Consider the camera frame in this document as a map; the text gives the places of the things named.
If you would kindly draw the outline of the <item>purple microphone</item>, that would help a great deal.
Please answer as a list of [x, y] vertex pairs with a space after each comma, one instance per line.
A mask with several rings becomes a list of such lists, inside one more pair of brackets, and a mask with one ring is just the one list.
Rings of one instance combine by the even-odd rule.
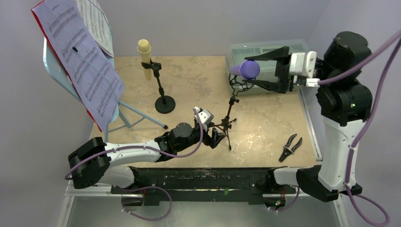
[[229, 68], [231, 75], [241, 76], [244, 79], [254, 79], [260, 74], [261, 68], [255, 61], [246, 60], [241, 64]]

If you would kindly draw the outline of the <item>black tripod microphone stand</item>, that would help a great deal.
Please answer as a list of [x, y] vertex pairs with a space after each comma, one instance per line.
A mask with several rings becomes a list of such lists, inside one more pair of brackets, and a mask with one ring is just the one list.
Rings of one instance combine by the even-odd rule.
[[230, 119], [230, 114], [232, 111], [232, 107], [234, 106], [235, 103], [239, 103], [239, 99], [237, 98], [237, 95], [240, 92], [246, 92], [248, 90], [250, 90], [251, 88], [253, 88], [254, 84], [248, 83], [248, 82], [244, 82], [242, 80], [241, 76], [238, 75], [234, 75], [234, 74], [230, 74], [228, 75], [228, 82], [229, 82], [229, 86], [232, 88], [232, 95], [229, 99], [229, 107], [227, 110], [227, 114], [226, 116], [221, 120], [220, 124], [214, 124], [212, 126], [212, 128], [217, 128], [222, 130], [222, 133], [225, 135], [225, 137], [228, 140], [228, 149], [231, 151], [232, 150], [232, 146], [231, 146], [231, 142], [230, 142], [230, 137], [229, 137], [229, 130], [232, 129], [232, 123], [236, 122], [237, 119], [234, 118], [233, 120]]

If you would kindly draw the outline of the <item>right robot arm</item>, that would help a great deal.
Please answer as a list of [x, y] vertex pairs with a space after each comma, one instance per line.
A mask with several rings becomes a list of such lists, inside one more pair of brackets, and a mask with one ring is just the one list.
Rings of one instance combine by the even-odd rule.
[[316, 52], [290, 52], [287, 46], [264, 54], [245, 57], [244, 62], [275, 61], [277, 82], [245, 77], [268, 91], [284, 93], [291, 84], [316, 87], [325, 126], [323, 161], [312, 167], [277, 167], [267, 173], [266, 188], [278, 192], [284, 185], [299, 187], [308, 195], [333, 201], [339, 194], [361, 196], [355, 180], [357, 135], [367, 125], [373, 103], [371, 91], [357, 77], [360, 64], [371, 55], [367, 40], [360, 34], [338, 33], [322, 59]]

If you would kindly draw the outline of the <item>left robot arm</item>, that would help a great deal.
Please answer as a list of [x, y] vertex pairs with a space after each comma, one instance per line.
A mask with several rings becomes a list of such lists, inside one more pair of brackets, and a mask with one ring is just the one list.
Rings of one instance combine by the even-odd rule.
[[65, 179], [72, 180], [75, 189], [108, 183], [122, 187], [128, 193], [136, 193], [140, 190], [141, 180], [129, 168], [121, 168], [122, 165], [165, 162], [179, 158], [178, 152], [193, 145], [196, 149], [202, 144], [215, 148], [225, 137], [225, 133], [215, 128], [209, 135], [207, 128], [198, 124], [193, 128], [184, 122], [143, 143], [112, 144], [104, 142], [102, 137], [94, 137], [69, 154], [70, 170]]

